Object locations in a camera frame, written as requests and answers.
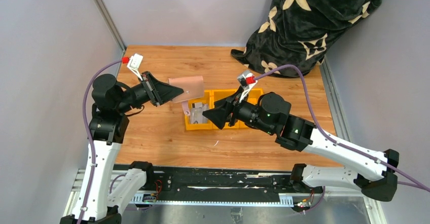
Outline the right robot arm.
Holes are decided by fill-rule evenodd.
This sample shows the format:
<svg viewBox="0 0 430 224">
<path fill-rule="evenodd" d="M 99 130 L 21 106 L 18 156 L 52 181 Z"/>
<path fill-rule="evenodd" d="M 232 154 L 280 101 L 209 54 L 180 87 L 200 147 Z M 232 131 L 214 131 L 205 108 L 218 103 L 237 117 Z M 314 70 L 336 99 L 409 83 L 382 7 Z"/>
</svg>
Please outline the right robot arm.
<svg viewBox="0 0 430 224">
<path fill-rule="evenodd" d="M 291 151 L 307 152 L 329 158 L 342 167 L 316 167 L 296 164 L 290 181 L 304 188 L 333 186 L 360 191 L 368 198 L 389 202 L 393 199 L 398 177 L 389 164 L 399 163 L 399 153 L 388 149 L 374 151 L 329 134 L 311 121 L 290 114 L 291 104 L 270 92 L 257 104 L 240 100 L 240 93 L 218 100 L 202 114 L 217 128 L 244 122 L 252 129 L 276 135 L 275 142 Z"/>
</svg>

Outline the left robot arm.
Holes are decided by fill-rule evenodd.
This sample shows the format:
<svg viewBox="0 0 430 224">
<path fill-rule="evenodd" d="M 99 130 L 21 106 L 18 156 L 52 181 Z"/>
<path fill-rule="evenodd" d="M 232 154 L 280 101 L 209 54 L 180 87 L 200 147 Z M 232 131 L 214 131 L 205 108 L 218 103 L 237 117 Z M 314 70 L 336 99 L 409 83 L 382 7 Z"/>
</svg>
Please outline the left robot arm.
<svg viewBox="0 0 430 224">
<path fill-rule="evenodd" d="M 127 112 L 150 102 L 161 106 L 184 90 L 161 82 L 145 71 L 139 84 L 129 87 L 112 74 L 97 76 L 91 83 L 92 119 L 85 120 L 88 160 L 81 193 L 70 215 L 60 223 L 121 223 L 122 214 L 142 187 L 155 184 L 153 165 L 134 161 L 124 178 L 110 189 L 112 171 L 129 124 Z"/>
</svg>

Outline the beige leather card holder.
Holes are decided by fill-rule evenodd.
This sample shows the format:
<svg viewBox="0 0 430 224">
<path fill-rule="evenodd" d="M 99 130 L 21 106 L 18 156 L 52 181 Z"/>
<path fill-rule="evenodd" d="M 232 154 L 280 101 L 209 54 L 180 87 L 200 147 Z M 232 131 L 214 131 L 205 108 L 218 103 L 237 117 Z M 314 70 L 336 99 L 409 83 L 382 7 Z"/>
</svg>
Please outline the beige leather card holder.
<svg viewBox="0 0 430 224">
<path fill-rule="evenodd" d="M 189 101 L 192 99 L 198 99 L 204 96 L 204 79 L 203 76 L 193 77 L 180 77 L 180 78 L 169 78 L 168 83 L 171 86 L 183 89 L 183 93 L 176 96 L 172 102 L 180 103 L 183 109 L 183 113 L 186 116 L 191 114 Z"/>
</svg>

